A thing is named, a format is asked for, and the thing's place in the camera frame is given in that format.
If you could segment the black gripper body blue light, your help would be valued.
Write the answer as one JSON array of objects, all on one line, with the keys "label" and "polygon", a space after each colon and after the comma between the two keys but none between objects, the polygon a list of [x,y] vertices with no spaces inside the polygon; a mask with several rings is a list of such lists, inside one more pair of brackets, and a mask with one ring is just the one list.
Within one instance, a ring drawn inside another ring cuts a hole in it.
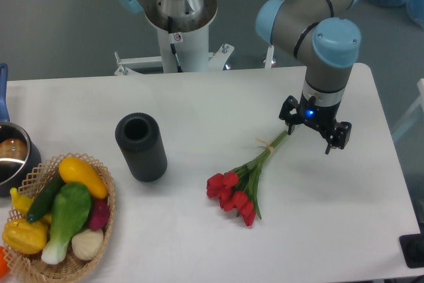
[{"label": "black gripper body blue light", "polygon": [[347,121],[338,122],[336,119],[340,102],[331,106],[319,106],[315,97],[306,99],[304,96],[298,101],[292,95],[282,104],[279,118],[286,125],[303,124],[317,131],[332,149],[344,149],[347,145],[352,124]]}]

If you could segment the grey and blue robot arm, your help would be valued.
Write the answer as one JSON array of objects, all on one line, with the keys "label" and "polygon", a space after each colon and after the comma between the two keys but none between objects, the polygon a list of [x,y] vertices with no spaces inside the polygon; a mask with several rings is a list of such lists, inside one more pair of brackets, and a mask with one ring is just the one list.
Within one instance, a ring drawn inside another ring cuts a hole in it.
[{"label": "grey and blue robot arm", "polygon": [[[217,0],[118,0],[129,12],[144,13],[156,29],[166,73],[205,72],[209,25]],[[340,13],[358,0],[268,0],[259,10],[256,33],[306,67],[300,99],[287,98],[279,117],[289,129],[306,125],[328,149],[344,148],[351,125],[336,119],[350,72],[358,58],[359,28]]]}]

